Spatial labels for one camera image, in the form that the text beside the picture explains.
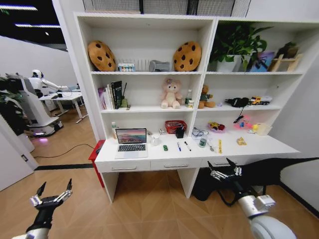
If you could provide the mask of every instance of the red basket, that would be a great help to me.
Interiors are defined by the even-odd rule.
[[[175,133],[177,128],[179,127],[184,127],[184,130],[187,130],[187,124],[182,120],[165,121],[165,128],[167,133]]]

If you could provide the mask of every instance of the laptop keyboard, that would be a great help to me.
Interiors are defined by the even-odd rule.
[[[145,144],[125,144],[120,145],[118,152],[122,151],[145,151]]]

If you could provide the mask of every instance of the desk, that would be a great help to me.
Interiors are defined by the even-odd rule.
[[[174,134],[161,135],[161,144],[152,146],[148,143],[147,158],[115,159],[117,140],[107,139],[98,154],[95,163],[101,173],[105,190],[110,201],[114,199],[119,172],[157,171],[177,169],[181,184],[187,198],[193,190],[198,171],[208,167],[207,161],[214,166],[227,166],[226,157],[238,165],[244,165],[271,157],[290,157],[299,153],[297,150],[281,143],[270,136],[259,136],[244,131],[228,131],[223,134],[212,134],[212,143],[217,146],[218,139],[223,142],[223,153],[210,151],[209,147],[200,148],[191,137],[177,139]],[[243,137],[246,146],[239,146],[236,139]],[[186,141],[191,148],[189,151],[184,144]],[[166,144],[168,151],[163,150]]]
[[[62,107],[61,101],[72,101],[73,104],[75,105],[76,111],[78,112],[78,115],[80,118],[76,123],[80,122],[82,119],[84,119],[86,116],[88,116],[88,115],[82,116],[78,102],[77,102],[77,99],[80,98],[82,105],[84,104],[81,92],[62,92],[62,95],[63,95],[63,97],[61,97],[61,98],[58,97],[58,98],[52,99],[53,96],[57,96],[57,93],[54,93],[54,94],[50,94],[48,96],[42,96],[41,98],[39,98],[39,100],[41,100],[41,101],[45,101],[45,100],[56,101],[59,105],[60,110],[61,110],[61,113],[58,116],[61,116],[61,115],[68,112],[68,110],[65,110]]]

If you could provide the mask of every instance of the pink teddy bear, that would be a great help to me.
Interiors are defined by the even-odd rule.
[[[180,80],[165,79],[162,87],[164,92],[161,96],[162,102],[160,107],[163,109],[167,107],[178,109],[182,98],[182,95],[178,92],[181,88]]]

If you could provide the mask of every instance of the ceiling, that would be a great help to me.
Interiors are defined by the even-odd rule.
[[[26,28],[15,26],[15,23],[59,25],[52,0],[0,0],[0,4],[29,5],[38,9],[38,11],[7,10],[8,14],[0,11],[1,36],[47,46],[50,46],[50,44],[55,46],[58,46],[58,44],[65,45],[61,28]]]

